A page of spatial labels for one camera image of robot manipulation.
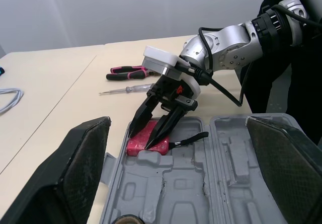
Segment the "pliers handle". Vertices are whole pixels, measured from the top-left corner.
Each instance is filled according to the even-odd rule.
[[[141,80],[148,76],[160,76],[160,74],[143,66],[120,66],[111,68],[111,73],[106,75],[106,79],[110,81]]]

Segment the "robotic arm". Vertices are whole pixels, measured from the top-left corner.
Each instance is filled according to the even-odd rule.
[[[301,45],[322,32],[321,22],[322,0],[283,0],[251,21],[219,30],[200,28],[199,35],[184,43],[180,56],[147,46],[142,65],[162,76],[136,111],[129,136],[146,126],[161,102],[169,114],[154,127],[146,149],[157,144],[188,111],[196,109],[200,85],[212,84],[241,106],[242,97],[238,102],[212,79],[213,72],[240,68],[285,46]],[[203,34],[203,30],[213,32]]]

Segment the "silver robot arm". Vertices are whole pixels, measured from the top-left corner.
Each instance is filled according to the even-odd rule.
[[[305,19],[321,22],[322,0],[283,0],[279,5]],[[283,45],[302,44],[303,23],[272,8],[254,20],[204,34],[211,49],[213,71],[237,69]],[[198,35],[184,43],[180,56],[202,69],[209,69],[208,52]]]

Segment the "red logo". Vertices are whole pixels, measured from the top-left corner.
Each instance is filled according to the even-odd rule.
[[[178,87],[178,89],[177,89],[177,94],[180,94],[180,93],[182,93],[182,91],[183,91],[183,88],[182,88],[182,86],[179,86],[179,87]]]

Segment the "white cable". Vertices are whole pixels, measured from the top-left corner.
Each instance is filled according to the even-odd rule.
[[[17,93],[7,105],[5,105],[4,107],[0,107],[0,114],[6,112],[9,109],[11,109],[14,106],[16,106],[17,103],[22,98],[22,96],[24,95],[23,91],[18,89],[18,88],[0,89],[0,94],[6,94],[6,93],[11,93],[11,92],[17,92]]]

